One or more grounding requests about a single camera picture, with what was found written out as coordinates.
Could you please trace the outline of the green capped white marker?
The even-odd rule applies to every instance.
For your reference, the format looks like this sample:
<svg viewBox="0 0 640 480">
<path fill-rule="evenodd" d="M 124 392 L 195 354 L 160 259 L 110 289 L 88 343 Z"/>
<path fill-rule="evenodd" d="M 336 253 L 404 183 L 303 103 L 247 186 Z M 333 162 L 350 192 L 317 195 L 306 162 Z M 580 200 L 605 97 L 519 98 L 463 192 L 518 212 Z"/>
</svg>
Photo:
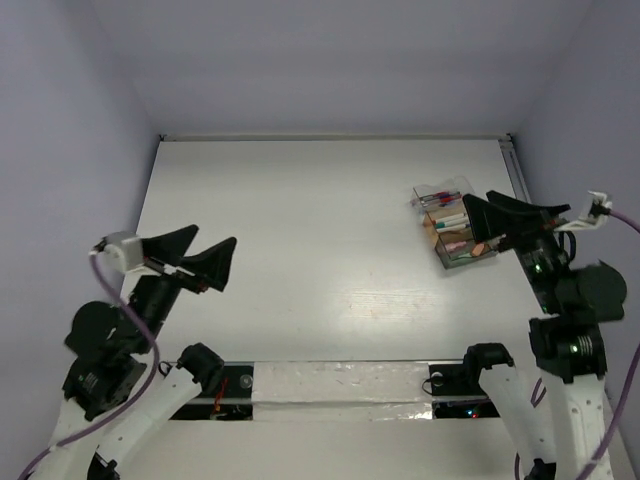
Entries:
<svg viewBox="0 0 640 480">
<path fill-rule="evenodd" d="M 446 229 L 446 228 L 452 228 L 452 227 L 465 227 L 468 224 L 468 218 L 467 217 L 461 217 L 461 218 L 457 218 L 454 220 L 449 220 L 449 221 L 444 221 L 444 222 L 437 222 L 434 224 L 434 227 L 437 230 L 442 230 L 442 229 Z"/>
</svg>

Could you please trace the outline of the red capped white marker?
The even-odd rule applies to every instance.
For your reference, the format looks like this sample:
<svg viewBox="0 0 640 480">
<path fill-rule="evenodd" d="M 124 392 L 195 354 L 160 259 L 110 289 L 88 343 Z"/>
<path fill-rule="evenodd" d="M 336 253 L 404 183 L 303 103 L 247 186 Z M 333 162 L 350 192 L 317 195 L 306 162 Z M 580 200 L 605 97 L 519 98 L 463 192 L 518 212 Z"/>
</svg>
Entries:
<svg viewBox="0 0 640 480">
<path fill-rule="evenodd" d="M 460 214 L 455 214 L 455 215 L 451 215 L 449 217 L 444 217 L 444 218 L 435 220 L 434 224 L 437 223 L 437 222 L 444 222 L 444 221 L 454 220 L 454 219 L 461 218 L 461 217 L 467 217 L 468 218 L 466 213 L 460 213 Z"/>
</svg>

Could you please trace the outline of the red gel pen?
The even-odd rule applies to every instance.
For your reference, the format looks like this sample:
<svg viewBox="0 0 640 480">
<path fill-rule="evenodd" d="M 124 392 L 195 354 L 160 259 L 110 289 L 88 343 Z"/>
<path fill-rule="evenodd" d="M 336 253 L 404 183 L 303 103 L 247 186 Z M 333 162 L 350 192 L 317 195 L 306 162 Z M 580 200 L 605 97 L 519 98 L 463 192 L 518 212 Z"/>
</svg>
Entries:
<svg viewBox="0 0 640 480">
<path fill-rule="evenodd" d="M 456 201 L 456 200 L 458 200 L 460 198 L 461 198 L 460 194 L 457 194 L 457 195 L 441 195 L 441 196 L 420 197 L 418 199 L 418 201 L 421 204 L 425 204 L 425 205 L 433 204 L 433 203 L 435 203 L 435 204 L 447 204 L 449 202 Z"/>
</svg>

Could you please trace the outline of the red ballpoint pen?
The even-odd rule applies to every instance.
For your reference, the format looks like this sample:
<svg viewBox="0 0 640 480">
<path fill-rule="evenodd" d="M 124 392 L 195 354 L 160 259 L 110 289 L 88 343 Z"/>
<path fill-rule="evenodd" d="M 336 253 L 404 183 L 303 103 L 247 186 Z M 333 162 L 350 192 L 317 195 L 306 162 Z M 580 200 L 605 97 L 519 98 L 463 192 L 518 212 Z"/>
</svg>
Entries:
<svg viewBox="0 0 640 480">
<path fill-rule="evenodd" d="M 428 195 L 425 195 L 423 197 L 421 197 L 424 200 L 430 200 L 433 198 L 438 198 L 438 199 L 443 199 L 443 198 L 447 198 L 447 197 L 455 197 L 455 196 L 459 196 L 460 195 L 460 191 L 458 190 L 453 190 L 453 191 L 441 191 L 441 192 L 437 192 L 437 193 L 430 193 Z"/>
</svg>

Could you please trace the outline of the blue ballpoint pen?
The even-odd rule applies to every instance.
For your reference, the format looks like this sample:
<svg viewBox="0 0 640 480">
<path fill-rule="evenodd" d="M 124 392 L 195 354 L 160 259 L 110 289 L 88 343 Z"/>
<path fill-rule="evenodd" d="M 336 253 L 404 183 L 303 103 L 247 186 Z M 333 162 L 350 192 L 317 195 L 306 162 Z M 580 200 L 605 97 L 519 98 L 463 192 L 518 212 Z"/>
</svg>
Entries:
<svg viewBox="0 0 640 480">
<path fill-rule="evenodd" d="M 457 201 L 458 201 L 457 198 L 431 199 L 429 201 L 422 202 L 422 205 L 427 208 L 429 205 L 432 205 L 435 203 L 448 203 L 448 202 L 457 202 Z"/>
</svg>

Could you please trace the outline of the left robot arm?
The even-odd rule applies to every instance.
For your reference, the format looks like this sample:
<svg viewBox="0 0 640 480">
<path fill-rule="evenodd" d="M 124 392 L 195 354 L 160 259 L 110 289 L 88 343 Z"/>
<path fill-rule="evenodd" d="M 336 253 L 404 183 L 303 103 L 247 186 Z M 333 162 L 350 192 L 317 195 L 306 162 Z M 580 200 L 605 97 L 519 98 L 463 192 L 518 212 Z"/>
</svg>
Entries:
<svg viewBox="0 0 640 480">
<path fill-rule="evenodd" d="M 89 253 L 111 302 L 91 301 L 64 340 L 75 359 L 48 454 L 34 479 L 118 479 L 140 448 L 188 401 L 215 392 L 224 362 L 202 343 L 174 365 L 162 362 L 157 337 L 179 294 L 223 291 L 237 240 L 187 253 L 198 228 L 159 236 L 103 237 Z"/>
</svg>

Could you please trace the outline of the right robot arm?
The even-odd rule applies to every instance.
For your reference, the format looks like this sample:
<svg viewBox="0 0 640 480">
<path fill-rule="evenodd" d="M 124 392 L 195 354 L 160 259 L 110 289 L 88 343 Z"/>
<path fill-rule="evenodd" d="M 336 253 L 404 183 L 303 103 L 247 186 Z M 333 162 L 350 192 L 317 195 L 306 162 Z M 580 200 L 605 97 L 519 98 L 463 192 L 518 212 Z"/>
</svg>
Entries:
<svg viewBox="0 0 640 480">
<path fill-rule="evenodd" d="M 568 221 L 567 204 L 538 206 L 490 191 L 466 194 L 473 237 L 512 251 L 544 315 L 529 321 L 529 342 L 546 391 L 551 422 L 518 383 L 518 371 L 501 344 L 470 347 L 462 384 L 492 401 L 516 448 L 527 479 L 610 479 L 608 452 L 621 413 L 604 417 L 607 360 L 600 324 L 623 319 L 627 285 L 612 266 L 578 269 L 575 246 L 563 237 L 602 227 L 614 213 L 610 196 L 592 192 L 585 212 Z"/>
</svg>

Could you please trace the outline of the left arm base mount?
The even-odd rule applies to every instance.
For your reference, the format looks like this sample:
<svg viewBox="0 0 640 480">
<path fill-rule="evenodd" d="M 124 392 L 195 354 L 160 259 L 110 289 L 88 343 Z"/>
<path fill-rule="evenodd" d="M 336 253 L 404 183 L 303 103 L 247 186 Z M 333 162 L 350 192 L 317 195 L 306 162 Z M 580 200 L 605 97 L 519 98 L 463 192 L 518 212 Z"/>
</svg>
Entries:
<svg viewBox="0 0 640 480">
<path fill-rule="evenodd" d="M 253 363 L 226 364 L 215 389 L 187 402 L 171 419 L 250 421 L 253 419 L 253 385 Z"/>
</svg>

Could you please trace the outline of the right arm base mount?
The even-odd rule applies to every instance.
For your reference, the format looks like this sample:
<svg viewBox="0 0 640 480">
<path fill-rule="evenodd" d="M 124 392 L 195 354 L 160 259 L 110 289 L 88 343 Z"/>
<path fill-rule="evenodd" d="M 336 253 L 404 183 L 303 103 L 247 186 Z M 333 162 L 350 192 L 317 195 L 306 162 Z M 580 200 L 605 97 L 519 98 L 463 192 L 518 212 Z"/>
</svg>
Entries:
<svg viewBox="0 0 640 480">
<path fill-rule="evenodd" d="M 499 418 L 497 408 L 480 387 L 479 380 L 482 370 L 492 367 L 492 360 L 502 359 L 502 354 L 488 354 L 473 346 L 460 361 L 431 364 L 421 389 L 431 398 L 433 417 L 437 420 Z"/>
</svg>

